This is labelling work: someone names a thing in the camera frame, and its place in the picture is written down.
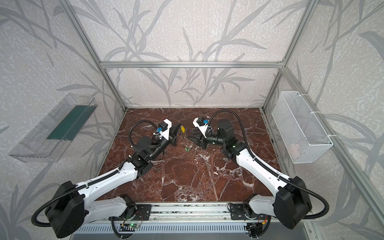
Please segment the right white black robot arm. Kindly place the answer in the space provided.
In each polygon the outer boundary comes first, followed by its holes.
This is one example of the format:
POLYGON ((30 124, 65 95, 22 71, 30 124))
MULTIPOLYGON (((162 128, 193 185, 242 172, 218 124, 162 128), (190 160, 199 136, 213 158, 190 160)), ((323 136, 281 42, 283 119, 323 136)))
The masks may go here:
POLYGON ((188 137, 202 149, 208 145, 219 146, 222 154, 255 176, 272 196, 251 195, 244 202, 248 218, 268 215, 277 218, 286 228, 293 229, 311 210, 312 204, 306 192, 285 183, 289 176, 282 174, 248 150, 237 140, 234 128, 227 119, 218 122, 217 132, 204 117, 195 118, 194 130, 188 137))

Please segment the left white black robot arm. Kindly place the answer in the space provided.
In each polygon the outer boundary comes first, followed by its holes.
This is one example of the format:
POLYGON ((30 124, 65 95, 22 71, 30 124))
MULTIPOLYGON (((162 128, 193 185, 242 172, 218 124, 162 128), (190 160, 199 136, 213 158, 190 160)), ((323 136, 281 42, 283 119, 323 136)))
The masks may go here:
POLYGON ((139 179, 153 166, 156 158, 169 145, 176 146, 181 124, 169 120, 160 123, 153 137, 142 137, 133 146, 135 153, 119 167, 96 178, 74 184, 67 181, 59 186, 51 202, 44 207, 45 215, 57 238, 65 238, 82 225, 109 217, 129 217, 135 203, 127 195, 100 201, 111 190, 139 179))

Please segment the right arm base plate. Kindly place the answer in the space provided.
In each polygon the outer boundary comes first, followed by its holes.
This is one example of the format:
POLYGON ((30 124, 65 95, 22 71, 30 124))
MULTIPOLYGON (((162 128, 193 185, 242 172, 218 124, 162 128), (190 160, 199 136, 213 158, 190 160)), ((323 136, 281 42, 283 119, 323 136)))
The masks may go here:
POLYGON ((243 204, 234 204, 228 203, 227 209, 230 212, 231 220, 254 220, 247 216, 246 211, 244 210, 243 204))

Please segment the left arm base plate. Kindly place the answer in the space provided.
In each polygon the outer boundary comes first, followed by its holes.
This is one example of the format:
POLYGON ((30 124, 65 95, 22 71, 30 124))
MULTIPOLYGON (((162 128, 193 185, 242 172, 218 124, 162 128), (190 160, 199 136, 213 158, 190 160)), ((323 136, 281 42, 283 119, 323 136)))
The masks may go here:
POLYGON ((148 221, 150 218, 152 205, 130 205, 120 216, 121 220, 127 221, 148 221))

